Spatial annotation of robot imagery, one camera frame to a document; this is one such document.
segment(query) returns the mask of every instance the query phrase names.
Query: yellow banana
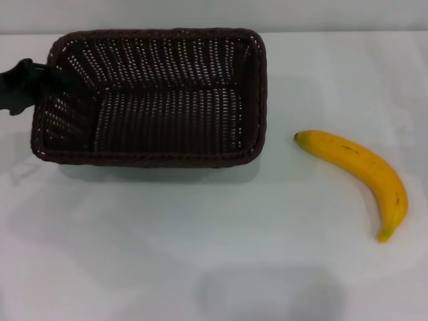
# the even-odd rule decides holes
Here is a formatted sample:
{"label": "yellow banana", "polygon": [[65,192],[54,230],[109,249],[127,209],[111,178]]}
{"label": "yellow banana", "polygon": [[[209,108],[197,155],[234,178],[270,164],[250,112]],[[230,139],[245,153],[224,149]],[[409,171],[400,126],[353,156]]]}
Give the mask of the yellow banana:
{"label": "yellow banana", "polygon": [[294,140],[304,150],[351,172],[373,191],[381,211],[382,227],[377,239],[387,242],[407,214],[406,189],[394,169],[367,148],[323,132],[298,132]]}

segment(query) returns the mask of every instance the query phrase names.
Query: brown wicker basket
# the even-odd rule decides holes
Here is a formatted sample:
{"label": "brown wicker basket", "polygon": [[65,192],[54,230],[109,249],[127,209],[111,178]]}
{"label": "brown wicker basket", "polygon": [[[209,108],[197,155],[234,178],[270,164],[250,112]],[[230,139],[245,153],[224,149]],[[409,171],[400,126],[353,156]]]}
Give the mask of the brown wicker basket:
{"label": "brown wicker basket", "polygon": [[266,130],[266,57],[246,29],[83,31],[47,64],[80,79],[44,88],[31,147],[45,161],[130,167],[231,167]]}

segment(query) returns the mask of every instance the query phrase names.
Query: brown spot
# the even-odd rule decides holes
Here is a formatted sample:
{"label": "brown spot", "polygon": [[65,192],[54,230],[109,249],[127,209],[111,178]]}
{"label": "brown spot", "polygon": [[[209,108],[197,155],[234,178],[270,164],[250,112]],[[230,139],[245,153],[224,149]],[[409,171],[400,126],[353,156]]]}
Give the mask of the brown spot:
{"label": "brown spot", "polygon": [[352,152],[359,154],[359,152],[357,150],[354,150],[352,147],[346,146],[346,145],[342,145],[343,148],[346,148],[348,150],[351,150]]}

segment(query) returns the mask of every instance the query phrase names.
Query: wicker basket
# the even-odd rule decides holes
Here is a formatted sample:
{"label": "wicker basket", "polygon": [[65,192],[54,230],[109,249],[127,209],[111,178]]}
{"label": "wicker basket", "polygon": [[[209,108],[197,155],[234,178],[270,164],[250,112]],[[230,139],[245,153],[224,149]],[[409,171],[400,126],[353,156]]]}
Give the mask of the wicker basket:
{"label": "wicker basket", "polygon": [[31,147],[45,161],[231,167],[266,130],[266,57],[246,29],[103,30],[57,40],[47,64],[80,80],[44,88]]}

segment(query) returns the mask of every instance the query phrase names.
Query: white surface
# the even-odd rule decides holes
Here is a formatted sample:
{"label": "white surface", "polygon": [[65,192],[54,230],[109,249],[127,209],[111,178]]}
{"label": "white surface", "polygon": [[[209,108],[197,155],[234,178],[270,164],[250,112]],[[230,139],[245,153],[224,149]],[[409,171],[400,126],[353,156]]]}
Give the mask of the white surface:
{"label": "white surface", "polygon": [[[0,114],[0,320],[420,321],[428,315],[428,32],[263,34],[267,140],[232,169],[58,166]],[[0,70],[57,36],[0,37]],[[410,212],[301,151],[322,128],[388,159]]]}
{"label": "white surface", "polygon": [[426,0],[1,0],[0,33],[172,27],[427,30],[427,16]]}

